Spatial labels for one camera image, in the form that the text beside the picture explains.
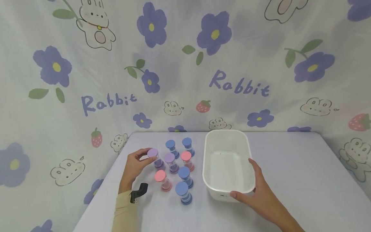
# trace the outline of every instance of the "flower stem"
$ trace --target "flower stem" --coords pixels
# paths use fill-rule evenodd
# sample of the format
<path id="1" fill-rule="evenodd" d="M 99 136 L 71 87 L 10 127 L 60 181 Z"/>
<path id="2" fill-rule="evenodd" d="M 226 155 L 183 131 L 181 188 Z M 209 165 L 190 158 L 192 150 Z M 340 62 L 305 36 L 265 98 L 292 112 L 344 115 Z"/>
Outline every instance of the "flower stem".
<path id="1" fill-rule="evenodd" d="M 142 71 L 142 72 L 144 73 L 144 71 L 143 71 L 143 70 L 141 70 L 140 68 L 137 68 L 137 67 L 135 67 L 135 66 L 127 66 L 126 68 L 124 68 L 124 70 L 125 70 L 125 69 L 127 69 L 128 67 L 131 67 L 131 68 L 136 68 L 137 70 L 140 70 L 140 71 Z"/>
<path id="2" fill-rule="evenodd" d="M 73 15 L 75 16 L 75 18 L 79 22 L 80 26 L 82 27 L 82 23 L 81 23 L 79 17 L 77 17 L 75 11 L 72 9 L 72 7 L 70 6 L 70 4 L 68 4 L 67 0 L 63 0 L 63 2 L 65 2 L 65 4 L 67 5 L 67 7 L 70 9 L 70 11 L 72 11 Z"/>
<path id="3" fill-rule="evenodd" d="M 289 51 L 297 52 L 300 55 L 304 56 L 305 59 L 308 59 L 308 57 L 303 52 L 301 52 L 301 51 L 298 51 L 298 50 L 295 50 L 295 49 L 292 49 L 292 48 L 285 48 L 284 50 L 289 50 Z"/>

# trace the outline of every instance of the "purple flower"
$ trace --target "purple flower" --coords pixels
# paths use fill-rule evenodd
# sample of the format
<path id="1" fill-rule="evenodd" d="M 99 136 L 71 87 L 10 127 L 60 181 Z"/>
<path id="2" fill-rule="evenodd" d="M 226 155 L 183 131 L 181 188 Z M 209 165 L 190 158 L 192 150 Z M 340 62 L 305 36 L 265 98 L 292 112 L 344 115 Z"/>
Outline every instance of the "purple flower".
<path id="1" fill-rule="evenodd" d="M 232 30 L 228 27 L 229 14 L 220 12 L 217 16 L 207 14 L 202 18 L 202 31 L 197 36 L 200 48 L 206 48 L 209 56 L 214 55 L 222 44 L 227 43 L 232 37 Z"/>
<path id="2" fill-rule="evenodd" d="M 348 11 L 348 20 L 358 22 L 371 17 L 370 0 L 348 0 L 351 8 Z"/>
<path id="3" fill-rule="evenodd" d="M 136 121 L 139 127 L 146 129 L 150 128 L 152 124 L 152 120 L 148 119 L 143 113 L 135 114 L 133 120 Z"/>
<path id="4" fill-rule="evenodd" d="M 176 127 L 169 127 L 168 130 L 169 132 L 187 132 L 181 125 L 177 125 Z"/>
<path id="5" fill-rule="evenodd" d="M 270 110 L 262 110 L 259 113 L 254 112 L 248 115 L 247 125 L 249 127 L 265 127 L 268 123 L 272 122 L 275 117 L 270 115 Z"/>
<path id="6" fill-rule="evenodd" d="M 45 51 L 35 51 L 33 60 L 42 68 L 40 75 L 43 81 L 49 85 L 60 83 L 61 86 L 68 87 L 68 74 L 71 73 L 72 65 L 68 60 L 60 56 L 55 47 L 49 46 Z"/>
<path id="7" fill-rule="evenodd" d="M 148 47 L 153 48 L 156 44 L 164 44 L 166 24 L 166 16 L 163 10 L 155 10 L 152 2 L 144 4 L 143 15 L 138 18 L 137 27 L 144 36 Z"/>
<path id="8" fill-rule="evenodd" d="M 142 76 L 142 82 L 147 93 L 157 93 L 160 91 L 160 86 L 158 85 L 159 78 L 154 72 L 148 71 L 146 69 Z"/>
<path id="9" fill-rule="evenodd" d="M 92 184 L 91 190 L 86 194 L 84 198 L 84 204 L 88 205 L 93 200 L 93 197 L 95 196 L 96 192 L 98 191 L 99 187 L 101 186 L 103 182 L 103 179 L 97 179 Z"/>
<path id="10" fill-rule="evenodd" d="M 37 226 L 33 228 L 31 232 L 52 232 L 52 225 L 52 221 L 48 219 L 41 227 Z"/>
<path id="11" fill-rule="evenodd" d="M 16 187 L 24 181 L 30 170 L 30 159 L 19 143 L 0 150 L 0 186 Z"/>
<path id="12" fill-rule="evenodd" d="M 311 131 L 311 127 L 290 127 L 287 129 L 287 131 L 305 131 L 305 132 L 308 132 L 308 131 Z"/>
<path id="13" fill-rule="evenodd" d="M 325 70 L 330 68 L 334 62 L 334 55 L 316 52 L 296 65 L 294 69 L 295 81 L 318 81 L 325 75 Z"/>

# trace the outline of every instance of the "beige sleeve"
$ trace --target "beige sleeve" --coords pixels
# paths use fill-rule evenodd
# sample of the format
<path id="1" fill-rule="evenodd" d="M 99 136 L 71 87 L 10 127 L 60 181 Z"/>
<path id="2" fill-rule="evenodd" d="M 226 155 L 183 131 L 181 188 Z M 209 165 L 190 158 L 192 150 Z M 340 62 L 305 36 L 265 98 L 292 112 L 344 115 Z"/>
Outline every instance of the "beige sleeve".
<path id="1" fill-rule="evenodd" d="M 137 232 L 137 204 L 130 203 L 130 191 L 116 198 L 116 210 L 112 232 Z"/>

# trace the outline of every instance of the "rabbit cartoon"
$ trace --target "rabbit cartoon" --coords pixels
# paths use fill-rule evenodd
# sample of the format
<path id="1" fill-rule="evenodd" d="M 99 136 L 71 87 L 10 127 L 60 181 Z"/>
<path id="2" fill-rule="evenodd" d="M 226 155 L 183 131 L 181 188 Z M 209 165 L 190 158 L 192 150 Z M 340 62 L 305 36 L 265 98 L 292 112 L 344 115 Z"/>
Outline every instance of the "rabbit cartoon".
<path id="1" fill-rule="evenodd" d="M 104 11 L 102 0 L 81 0 L 80 22 L 77 27 L 85 32 L 86 43 L 91 48 L 105 48 L 112 50 L 115 34 L 108 28 L 109 21 Z"/>

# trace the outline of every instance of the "black clip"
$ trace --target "black clip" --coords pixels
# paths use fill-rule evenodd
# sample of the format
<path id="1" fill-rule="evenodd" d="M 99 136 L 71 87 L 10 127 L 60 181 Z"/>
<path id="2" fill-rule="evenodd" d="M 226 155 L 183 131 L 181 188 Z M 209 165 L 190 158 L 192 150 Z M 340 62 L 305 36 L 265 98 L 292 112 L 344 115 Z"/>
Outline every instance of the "black clip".
<path id="1" fill-rule="evenodd" d="M 135 199 L 137 197 L 140 197 L 140 196 L 143 196 L 144 194 L 146 194 L 147 189 L 148 189 L 148 184 L 147 183 L 141 183 L 140 187 L 139 187 L 139 190 L 131 192 L 130 203 L 134 204 L 136 202 Z"/>

